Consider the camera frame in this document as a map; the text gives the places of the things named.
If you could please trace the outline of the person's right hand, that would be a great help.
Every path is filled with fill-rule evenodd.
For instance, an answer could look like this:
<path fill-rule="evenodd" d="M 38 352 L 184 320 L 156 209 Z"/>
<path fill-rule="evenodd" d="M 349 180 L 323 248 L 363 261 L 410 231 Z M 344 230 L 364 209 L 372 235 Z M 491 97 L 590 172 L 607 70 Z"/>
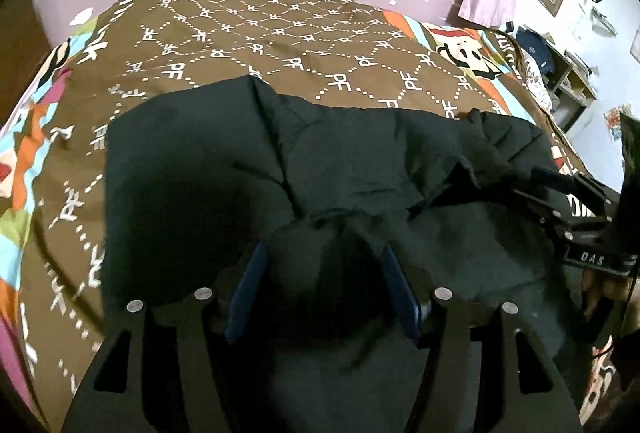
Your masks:
<path fill-rule="evenodd" d="M 602 273 L 585 269 L 582 273 L 582 312 L 590 316 L 596 309 L 602 297 L 614 301 L 625 302 L 628 295 L 631 295 L 628 305 L 628 317 L 631 320 L 639 319 L 639 285 L 631 288 L 630 278 L 618 278 Z"/>

